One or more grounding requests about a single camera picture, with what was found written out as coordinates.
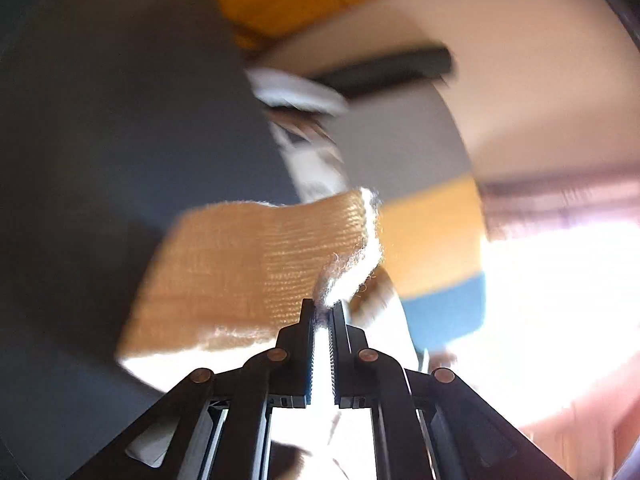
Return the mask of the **cream knitted sweater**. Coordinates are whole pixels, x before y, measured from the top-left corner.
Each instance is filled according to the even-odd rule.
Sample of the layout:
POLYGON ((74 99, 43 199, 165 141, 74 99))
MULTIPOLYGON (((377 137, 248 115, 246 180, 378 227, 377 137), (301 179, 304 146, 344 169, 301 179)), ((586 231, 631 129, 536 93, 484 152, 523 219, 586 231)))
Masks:
POLYGON ((381 260, 375 195, 190 209, 155 249, 115 358, 166 392, 191 370, 241 367, 299 320, 306 298, 349 300, 381 260))

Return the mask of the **pink curtain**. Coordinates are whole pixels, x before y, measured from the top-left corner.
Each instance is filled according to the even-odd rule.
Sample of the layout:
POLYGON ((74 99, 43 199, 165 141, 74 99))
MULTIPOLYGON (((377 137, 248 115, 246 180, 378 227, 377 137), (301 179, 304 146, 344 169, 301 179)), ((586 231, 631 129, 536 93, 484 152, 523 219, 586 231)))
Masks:
POLYGON ((639 221, 639 167, 477 185, 490 240, 591 222, 639 221))

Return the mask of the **geometric print pillow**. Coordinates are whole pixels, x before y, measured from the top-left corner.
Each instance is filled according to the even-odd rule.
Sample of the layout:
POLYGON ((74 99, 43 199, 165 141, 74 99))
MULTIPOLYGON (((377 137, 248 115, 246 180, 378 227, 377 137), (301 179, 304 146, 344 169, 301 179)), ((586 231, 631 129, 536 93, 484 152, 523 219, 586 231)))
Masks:
POLYGON ((318 122, 273 119, 270 130, 302 203, 349 190, 340 150, 318 122))

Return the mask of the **grey yellow blue sofa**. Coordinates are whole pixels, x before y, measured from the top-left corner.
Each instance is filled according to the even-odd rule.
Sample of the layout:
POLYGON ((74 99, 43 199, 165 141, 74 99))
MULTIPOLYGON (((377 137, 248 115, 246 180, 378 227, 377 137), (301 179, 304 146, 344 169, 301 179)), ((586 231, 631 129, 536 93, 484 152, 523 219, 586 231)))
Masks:
POLYGON ((443 352, 485 316, 484 220, 471 162, 435 82, 454 62, 443 46, 365 56, 310 77, 253 67, 269 121, 318 122, 344 160, 349 188, 381 207, 384 268, 416 350, 443 352))

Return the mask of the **black leather ottoman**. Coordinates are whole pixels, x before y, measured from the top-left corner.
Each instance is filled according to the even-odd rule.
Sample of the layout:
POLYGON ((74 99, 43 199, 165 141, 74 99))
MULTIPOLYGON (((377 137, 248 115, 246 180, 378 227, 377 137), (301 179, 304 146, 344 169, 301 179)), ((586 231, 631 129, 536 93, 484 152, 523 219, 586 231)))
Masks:
POLYGON ((1 474, 64 479, 156 400, 114 353, 184 210, 292 204, 216 0, 1 0, 1 474))

